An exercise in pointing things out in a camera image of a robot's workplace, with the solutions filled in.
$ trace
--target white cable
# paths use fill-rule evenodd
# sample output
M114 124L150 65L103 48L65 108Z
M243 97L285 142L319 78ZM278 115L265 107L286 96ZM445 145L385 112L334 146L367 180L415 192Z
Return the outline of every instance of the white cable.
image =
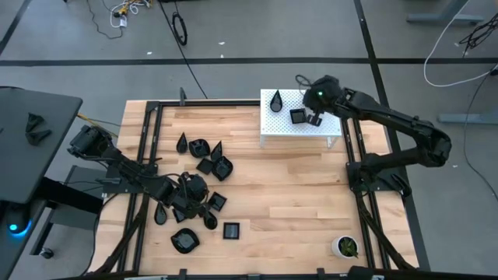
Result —
M453 19L451 19L450 23L448 23L448 25L446 27L444 27L444 30L443 32L441 33L441 35L439 35L439 38L437 39L436 41L436 44L434 45L432 51L430 52L429 56L427 57L427 59L425 60L425 62L423 63L423 78L426 80L426 82L428 84L430 84L431 86L435 86L435 87L448 87L448 86L456 86L456 85L459 85L459 84L462 84L464 82L471 82L473 80L476 80L476 79L480 79L486 75L489 74L489 71L486 72L486 73L483 73L481 75L478 75L477 77L474 77L474 78L470 78L470 79L466 79L466 80L463 80L463 81L458 81L458 82L452 82L452 83L449 83L449 84L446 84L446 85L437 85L435 83L432 83L431 81L428 80L427 78L427 73L426 73L426 68L427 68L427 62L429 60L429 58L433 55L434 51L436 50L436 47L437 45L439 44L439 41L441 40L441 38L443 37L444 33L446 32L446 30L448 29L448 27L450 27L450 25L454 22L454 20L457 18L457 16L461 13L461 11L465 8L465 6L468 4L469 1L467 1L463 7L461 7L460 11L458 11Z
M124 0L121 4L119 5L116 5L114 7L112 7L112 9L110 9L110 16L109 16L109 22L110 22L110 25L113 27L113 28L120 28L121 27L121 24L120 25L117 25L115 26L113 23L112 23L112 19L114 17L114 10L123 6L123 5L126 5L128 3L127 0ZM138 15L139 14L139 7L138 6L142 6L142 5L145 5L145 4L141 4L141 3L136 3L136 2L133 2L132 4L130 4L128 6L128 10L130 12L132 12L134 15Z

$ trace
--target wooden table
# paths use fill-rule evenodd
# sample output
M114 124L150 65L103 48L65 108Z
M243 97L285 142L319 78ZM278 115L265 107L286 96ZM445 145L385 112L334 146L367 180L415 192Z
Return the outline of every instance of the wooden table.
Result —
M128 101L124 110L117 147L131 159L137 156L145 105L146 101ZM369 121L361 125L368 152L389 152L381 125ZM223 154L233 163L233 173L223 182L213 175L201 175L211 193L216 191L228 201L220 213L214 212L218 227L208 230L201 219L177 224L170 209L167 223L158 226L153 220L156 202L151 200L141 275L177 275L181 268L186 268L189 275L314 274L317 268L343 273L352 265L366 266L358 211L345 172L343 140L327 149L321 138L271 137L261 149L259 107L166 107L157 152L157 157L163 158L158 162L159 174L185 170L198 173L195 167L199 159L176 152L182 132L188 141L203 138L211 147L223 142ZM151 138L145 155L149 154ZM357 144L353 146L359 160ZM136 210L141 201L137 199ZM416 266L402 200L397 193L384 191L377 192L377 201L384 232L403 257ZM102 265L121 238L127 207L128 194L121 194L103 210L90 271ZM224 222L240 223L239 240L223 239ZM185 227L197 233L201 245L183 255L174 249L170 237ZM358 259L340 259L331 252L333 239L343 235L353 236L360 243ZM380 268L377 241L371 232L370 236ZM132 240L128 269L134 250Z

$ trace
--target black cable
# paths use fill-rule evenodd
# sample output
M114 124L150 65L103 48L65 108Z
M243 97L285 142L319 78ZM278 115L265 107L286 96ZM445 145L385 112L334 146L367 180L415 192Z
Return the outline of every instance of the black cable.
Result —
M191 67L190 67L190 65L188 64L188 60L187 60L187 58L185 57L184 51L181 49L181 44L180 44L180 41L178 40L177 36L176 36L176 35L175 35L175 33L174 33L173 27L171 26L171 23L170 23L170 18L168 18L168 15L167 15L167 14L166 14L166 12L164 11L163 3L162 3L161 1L159 1L159 4L160 4L160 7L161 7L161 11L163 11L164 18L166 19L166 21L167 21L167 23L168 23L168 27L170 28L171 33L173 34L173 37L174 37L175 41L177 42L178 49L180 50L181 56L184 58L185 64L186 64L186 65L187 65L187 67L188 67L188 70L189 70L189 71L190 71L190 73L192 74L192 77L194 78L195 82L197 83L197 86L198 86L198 87L199 87L199 89L201 90L202 95L204 95L204 97L205 97L206 99L208 99L208 96L205 94L204 89L202 88L201 84L199 84L199 81L197 80L197 78L195 77L194 72L192 71L192 68L191 68Z
M91 187L89 189L83 190L82 192L93 191L93 190L96 190L96 189L101 188L101 187L103 187L103 185L100 185L99 187Z
M113 40L113 39L117 39L117 38L121 38L121 37L123 37L123 30L122 30L120 27L119 27L119 32L120 32L120 34L119 34L119 36L116 36L116 37L109 37L109 35L105 34L105 33L104 33L104 32L102 32L102 31L100 31L99 24L95 21L95 13L93 13L93 11L92 11L92 7L90 6L90 3L88 2L88 0L86 0L86 4L88 5L88 10L89 10L89 11L90 11L90 13L92 14L92 22L93 22L93 24L95 24L95 26L96 26L96 31L97 31L98 33L105 35L105 37L107 37L107 39L109 39L109 40Z
M65 186L68 186L70 184L80 184L80 183L85 183L85 184L98 184L99 186L98 187L91 187L89 189L86 189L86 190L82 190L82 192L87 192L87 191L93 191L93 190L96 190L98 188L101 188L103 187L103 185L101 183L97 183L97 182L90 182L90 181L76 181L76 182L68 182L68 183L65 183L63 181L58 181L59 183L65 185Z
M470 160L468 160L468 157L467 157L467 146L466 146L466 142L467 142L467 124L468 124L468 114L470 113L470 109L472 107L472 104L474 103L474 100L475 100L475 97L477 96L477 93L479 92L479 90L481 89L481 86L484 84L484 82L488 79L489 77L489 74L486 75L486 77L484 77L484 79L481 81L481 83L479 84L479 86L477 87L477 89L475 90L474 92L474 96L472 97L471 101L470 101L470 104L468 105L468 108L467 108L467 113L465 113L465 124L464 124L464 157L465 157L465 161L467 162L468 166L474 170L474 172L479 175L479 177L481 177L481 179L484 181L484 183L486 183L486 186L491 190L491 192L493 193L493 197L498 201L498 197L496 196L496 192L495 190L493 189L493 187L491 186L491 184L489 183L489 181L484 177L484 175L482 175L471 163L470 163Z
M310 88L312 82L308 78L306 78L305 76L303 76L301 74L296 75L296 77L294 77L294 79L296 80L297 84L299 85L299 89L298 89L299 93L304 95L304 93L301 92L301 86L306 86L307 88Z
M95 254L95 245L96 245L96 225L98 225L98 223L100 221L100 214L102 214L102 210L107 205L107 203L109 203L110 201L112 201L115 197L117 197L117 195L118 194L113 194L109 199L107 199L102 204L102 207L100 207L99 215L97 215L97 217L95 218L95 222L93 224L93 251L92 251L92 256L90 257L88 265L86 266L85 270L82 272L82 274L80 276L84 276L84 274L88 271L88 269L90 268L90 265L92 264L92 259L93 259L93 255Z
M468 49L473 49L482 42L484 42L491 33L498 28L498 13L489 20L489 22L482 24L481 26L477 26L467 37L463 38L459 44L467 44L465 46L465 51L463 54L463 58L465 57ZM479 35L475 36L479 31L484 30Z
M174 7L177 10L176 12L173 13L173 31L174 31L174 36L177 38L177 40L180 43L180 45L186 46L187 45L187 39L188 39L187 27L185 26L184 18L182 18L180 16L180 12L178 11L178 5L177 5L176 1L174 1ZM182 29L182 32L184 34L183 36L180 36L180 34L178 33L178 30L177 30L177 19L180 20L181 29Z
M0 89L21 89L21 88L18 88L17 86L0 86Z
M87 183L87 184L101 184L98 182L92 182L92 181L74 181L74 182L64 182L64 181L58 181L61 184L69 185L69 184L81 184L81 183Z

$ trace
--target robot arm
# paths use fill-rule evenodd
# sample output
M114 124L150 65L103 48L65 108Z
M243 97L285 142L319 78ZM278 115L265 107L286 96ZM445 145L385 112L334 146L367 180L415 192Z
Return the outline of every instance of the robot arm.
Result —
M421 164L426 167L443 166L450 154L451 140L429 121L410 117L380 105L372 96L339 86L338 79L326 75L311 85L303 104L315 112L334 114L340 118L370 120L411 136L416 147L401 152L379 156L366 154L361 170L368 174L364 180L371 182L383 169Z
M314 125L320 124L318 120L319 114L327 112L345 119L354 118L361 121L375 121L409 135L415 140L416 147L414 148L392 152L383 156L367 153L361 163L346 165L349 185L359 202L359 215L372 229L399 269L414 269L396 251L382 232L382 229L372 218L363 202L362 192L365 191L363 185L376 181L377 174L387 168L416 163L426 167L443 166L451 150L451 140L448 135L435 128L428 121L421 121L418 117L410 117L380 105L374 98L365 93L347 88L342 89L339 86L339 81L329 75L311 85L304 94L303 104L314 112L315 115L308 118L308 121Z

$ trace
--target white pegboard shelf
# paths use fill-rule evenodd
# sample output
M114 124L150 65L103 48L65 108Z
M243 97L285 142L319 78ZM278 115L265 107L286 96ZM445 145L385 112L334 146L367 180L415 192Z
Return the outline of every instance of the white pegboard shelf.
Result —
M303 94L298 89L279 89L282 97L282 109L275 113L270 109L270 102L277 89L261 90L261 147L264 145L266 136L304 136L304 137L326 137L328 146L331 147L331 138L342 136L340 120L331 114L325 113L321 125L315 127L310 124L293 124L289 111L302 109Z

